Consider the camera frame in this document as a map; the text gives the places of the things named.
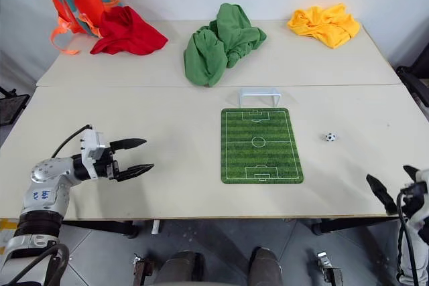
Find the floor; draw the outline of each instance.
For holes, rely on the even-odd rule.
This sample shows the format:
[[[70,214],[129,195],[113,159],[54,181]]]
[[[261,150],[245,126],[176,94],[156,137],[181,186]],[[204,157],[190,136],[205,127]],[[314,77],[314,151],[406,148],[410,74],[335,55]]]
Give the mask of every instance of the floor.
[[[158,235],[151,222],[138,222],[134,239],[110,232],[63,226],[60,240],[70,248],[62,285],[132,285],[134,253],[149,256],[156,269],[178,251],[200,252],[205,280],[246,285],[249,257],[256,246],[280,259],[284,285],[322,286],[315,254],[326,251],[343,270],[345,286],[389,286],[395,282],[397,222],[314,235],[309,220],[165,220]],[[155,276],[148,277],[150,285]]]

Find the white table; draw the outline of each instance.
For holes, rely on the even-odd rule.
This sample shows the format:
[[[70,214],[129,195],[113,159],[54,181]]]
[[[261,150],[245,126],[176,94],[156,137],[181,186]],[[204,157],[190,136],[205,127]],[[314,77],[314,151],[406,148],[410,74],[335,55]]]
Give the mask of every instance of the white table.
[[[238,88],[38,88],[0,149],[0,215],[19,214],[30,169],[87,123],[107,141],[148,140],[119,151],[121,167],[156,166],[126,182],[76,186],[68,219],[382,216],[367,173],[396,194],[410,181],[403,164],[428,167],[429,124],[402,85],[278,90],[302,162],[298,185],[222,183],[221,110],[237,107]],[[339,136],[334,143],[321,138],[329,131]],[[75,139],[59,156],[79,151]]]
[[[148,56],[91,55],[97,39],[78,35],[69,48],[82,52],[60,55],[38,86],[192,87],[184,75],[183,51],[192,33],[207,23],[151,22],[169,42]],[[267,34],[266,41],[227,69],[217,87],[401,84],[363,28],[351,41],[332,50],[318,40],[294,34],[286,21],[252,24]]]

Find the soccer ball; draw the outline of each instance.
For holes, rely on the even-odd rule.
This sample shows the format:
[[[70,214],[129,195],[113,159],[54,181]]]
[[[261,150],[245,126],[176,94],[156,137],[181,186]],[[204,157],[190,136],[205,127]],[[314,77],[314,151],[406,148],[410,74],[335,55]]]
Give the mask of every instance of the soccer ball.
[[[333,142],[336,140],[336,135],[334,133],[328,133],[324,136],[325,140],[328,142]]]

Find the yellow cloth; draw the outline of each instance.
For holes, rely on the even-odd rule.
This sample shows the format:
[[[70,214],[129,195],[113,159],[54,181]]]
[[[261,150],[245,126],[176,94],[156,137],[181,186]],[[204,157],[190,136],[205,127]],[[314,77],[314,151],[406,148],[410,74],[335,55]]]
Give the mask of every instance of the yellow cloth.
[[[298,35],[314,37],[328,47],[337,48],[355,37],[361,25],[345,13],[343,3],[323,9],[311,7],[294,12],[288,26]]]

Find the soccer field mat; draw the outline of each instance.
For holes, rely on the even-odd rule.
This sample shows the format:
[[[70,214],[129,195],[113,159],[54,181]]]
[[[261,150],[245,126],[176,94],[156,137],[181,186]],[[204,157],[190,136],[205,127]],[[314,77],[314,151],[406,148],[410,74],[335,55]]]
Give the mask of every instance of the soccer field mat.
[[[224,183],[300,184],[304,180],[287,109],[224,109],[221,118]]]

